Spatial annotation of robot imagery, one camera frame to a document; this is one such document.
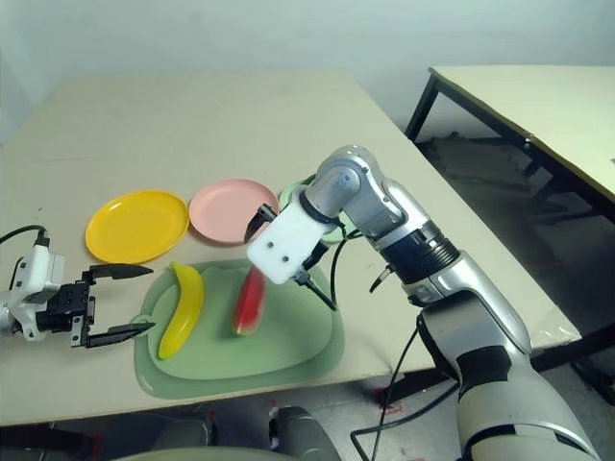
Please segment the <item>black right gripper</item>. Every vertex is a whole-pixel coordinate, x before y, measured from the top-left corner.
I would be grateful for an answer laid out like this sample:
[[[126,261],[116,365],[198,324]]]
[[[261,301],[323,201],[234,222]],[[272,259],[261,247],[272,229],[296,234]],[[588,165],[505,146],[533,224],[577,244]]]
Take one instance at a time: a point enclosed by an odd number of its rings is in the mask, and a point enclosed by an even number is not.
[[[256,214],[249,221],[246,231],[244,233],[243,242],[249,243],[256,235],[257,231],[266,223],[273,222],[278,216],[279,212],[268,204],[262,204]],[[329,250],[329,246],[323,241],[319,241],[314,249],[311,251],[308,258],[306,258],[302,264],[304,269],[311,269],[322,258],[322,256]]]

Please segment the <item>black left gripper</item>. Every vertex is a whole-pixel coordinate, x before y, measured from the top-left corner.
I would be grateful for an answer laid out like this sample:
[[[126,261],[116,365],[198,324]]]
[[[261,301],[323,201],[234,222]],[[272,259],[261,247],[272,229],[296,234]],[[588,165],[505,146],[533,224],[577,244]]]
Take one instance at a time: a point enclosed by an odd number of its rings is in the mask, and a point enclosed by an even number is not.
[[[36,314],[38,330],[53,333],[69,332],[72,347],[88,349],[105,347],[132,339],[152,328],[155,323],[127,324],[89,336],[95,315],[95,297],[89,293],[89,290],[97,279],[131,279],[152,273],[152,269],[135,264],[92,265],[88,271],[82,272],[79,280],[62,285],[59,291],[49,299],[45,309]]]

